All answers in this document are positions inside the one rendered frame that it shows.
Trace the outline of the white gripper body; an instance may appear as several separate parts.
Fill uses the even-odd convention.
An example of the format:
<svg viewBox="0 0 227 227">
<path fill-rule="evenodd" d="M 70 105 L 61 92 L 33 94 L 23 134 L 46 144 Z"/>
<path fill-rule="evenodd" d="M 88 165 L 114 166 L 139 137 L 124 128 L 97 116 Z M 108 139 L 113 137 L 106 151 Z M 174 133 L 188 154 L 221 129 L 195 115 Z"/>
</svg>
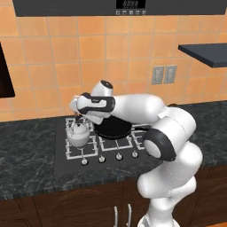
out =
<svg viewBox="0 0 227 227">
<path fill-rule="evenodd" d="M 79 96 L 74 95 L 73 99 L 71 100 L 69 107 L 74 110 L 77 114 L 80 114 L 79 110 L 77 109 L 77 101 L 78 101 Z"/>
</svg>

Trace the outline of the white glass kettle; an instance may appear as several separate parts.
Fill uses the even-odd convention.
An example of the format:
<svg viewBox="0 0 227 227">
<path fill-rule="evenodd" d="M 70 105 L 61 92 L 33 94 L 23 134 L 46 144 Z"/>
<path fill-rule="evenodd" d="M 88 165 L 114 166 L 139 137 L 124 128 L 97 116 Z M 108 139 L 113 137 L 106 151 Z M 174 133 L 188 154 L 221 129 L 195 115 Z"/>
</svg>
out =
<svg viewBox="0 0 227 227">
<path fill-rule="evenodd" d="M 77 115 L 74 122 L 67 127 L 67 140 L 76 148 L 83 148 L 88 143 L 90 138 L 89 128 L 85 123 L 79 122 L 81 118 L 81 114 Z"/>
</svg>

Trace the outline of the black frying pan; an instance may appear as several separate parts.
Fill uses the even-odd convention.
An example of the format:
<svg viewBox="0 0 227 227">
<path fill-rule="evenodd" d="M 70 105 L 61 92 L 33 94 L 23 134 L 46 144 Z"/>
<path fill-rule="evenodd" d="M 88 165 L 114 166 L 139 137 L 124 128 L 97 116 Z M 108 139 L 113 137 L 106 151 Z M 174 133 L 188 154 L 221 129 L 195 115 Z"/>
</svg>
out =
<svg viewBox="0 0 227 227">
<path fill-rule="evenodd" d="M 129 135 L 133 129 L 128 121 L 110 116 L 105 118 L 100 124 L 94 124 L 95 132 L 102 138 L 109 140 L 122 139 Z"/>
</svg>

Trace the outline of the black gas hob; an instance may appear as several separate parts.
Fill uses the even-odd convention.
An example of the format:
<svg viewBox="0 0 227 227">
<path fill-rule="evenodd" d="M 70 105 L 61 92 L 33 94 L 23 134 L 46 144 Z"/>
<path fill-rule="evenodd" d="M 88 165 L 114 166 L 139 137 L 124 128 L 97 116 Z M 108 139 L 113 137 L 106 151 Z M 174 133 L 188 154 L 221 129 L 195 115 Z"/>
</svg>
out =
<svg viewBox="0 0 227 227">
<path fill-rule="evenodd" d="M 94 130 L 93 123 L 81 118 L 90 130 L 88 143 L 78 149 L 67 140 L 67 127 L 74 122 L 74 116 L 63 117 L 57 120 L 56 145 L 54 157 L 54 174 L 56 176 L 66 173 L 82 173 L 88 170 L 102 170 L 105 168 L 123 168 L 142 162 L 151 165 L 149 170 L 162 163 L 152 157 L 143 146 L 143 136 L 149 126 L 146 124 L 133 125 L 128 136 L 120 140 L 107 140 L 100 137 Z M 138 157 L 132 158 L 131 154 L 136 151 Z M 116 160 L 115 156 L 120 153 L 122 160 Z M 106 161 L 99 163 L 98 158 L 104 156 Z M 81 164 L 82 159 L 89 161 L 88 165 Z"/>
</svg>

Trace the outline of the dark grey microwave oven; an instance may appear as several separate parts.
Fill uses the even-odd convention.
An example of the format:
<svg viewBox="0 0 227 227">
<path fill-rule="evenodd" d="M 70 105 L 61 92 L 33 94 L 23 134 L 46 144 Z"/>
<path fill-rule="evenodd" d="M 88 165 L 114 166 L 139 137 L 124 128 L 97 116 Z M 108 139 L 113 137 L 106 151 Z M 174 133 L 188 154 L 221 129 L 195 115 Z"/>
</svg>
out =
<svg viewBox="0 0 227 227">
<path fill-rule="evenodd" d="M 17 17 L 224 15 L 227 0 L 12 0 Z"/>
</svg>

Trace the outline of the dark wood cupboard door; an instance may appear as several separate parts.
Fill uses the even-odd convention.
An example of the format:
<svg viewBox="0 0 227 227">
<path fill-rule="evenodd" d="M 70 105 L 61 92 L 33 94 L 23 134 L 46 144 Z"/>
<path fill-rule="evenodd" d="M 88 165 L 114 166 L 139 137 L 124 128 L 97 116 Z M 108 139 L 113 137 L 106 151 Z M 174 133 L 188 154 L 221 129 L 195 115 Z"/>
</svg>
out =
<svg viewBox="0 0 227 227">
<path fill-rule="evenodd" d="M 40 227 L 32 199 L 0 201 L 0 227 Z"/>
<path fill-rule="evenodd" d="M 227 222 L 227 165 L 202 167 L 195 175 L 196 191 L 175 207 L 181 227 L 207 227 Z"/>
<path fill-rule="evenodd" d="M 123 183 L 121 227 L 127 227 L 129 222 L 129 205 L 132 209 L 130 227 L 137 227 L 138 222 L 147 212 L 149 202 L 149 199 L 144 199 L 139 194 L 135 179 L 126 180 Z"/>
<path fill-rule="evenodd" d="M 34 196 L 43 227 L 114 227 L 114 206 L 121 226 L 123 183 L 110 183 Z"/>
</svg>

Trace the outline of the grey wall socket plate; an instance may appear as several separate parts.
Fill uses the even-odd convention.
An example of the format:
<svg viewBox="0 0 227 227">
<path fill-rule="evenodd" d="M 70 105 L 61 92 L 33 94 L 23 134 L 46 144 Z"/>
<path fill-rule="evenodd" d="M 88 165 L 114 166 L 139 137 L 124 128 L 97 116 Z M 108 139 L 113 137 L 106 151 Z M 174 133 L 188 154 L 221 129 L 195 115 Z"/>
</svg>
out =
<svg viewBox="0 0 227 227">
<path fill-rule="evenodd" d="M 153 68 L 152 84 L 161 84 L 164 75 L 164 66 L 156 66 Z"/>
<path fill-rule="evenodd" d="M 165 77 L 164 77 L 164 82 L 166 84 L 173 83 L 175 81 L 176 69 L 177 69 L 177 65 L 166 66 Z"/>
</svg>

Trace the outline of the dark grey wall shelf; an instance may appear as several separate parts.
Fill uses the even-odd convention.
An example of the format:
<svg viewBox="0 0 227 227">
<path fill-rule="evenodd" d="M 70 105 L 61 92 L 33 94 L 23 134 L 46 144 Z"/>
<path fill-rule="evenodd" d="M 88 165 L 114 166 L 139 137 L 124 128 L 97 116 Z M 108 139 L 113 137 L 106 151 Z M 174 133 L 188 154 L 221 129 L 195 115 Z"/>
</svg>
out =
<svg viewBox="0 0 227 227">
<path fill-rule="evenodd" d="M 179 44 L 178 50 L 209 67 L 227 67 L 227 43 Z"/>
</svg>

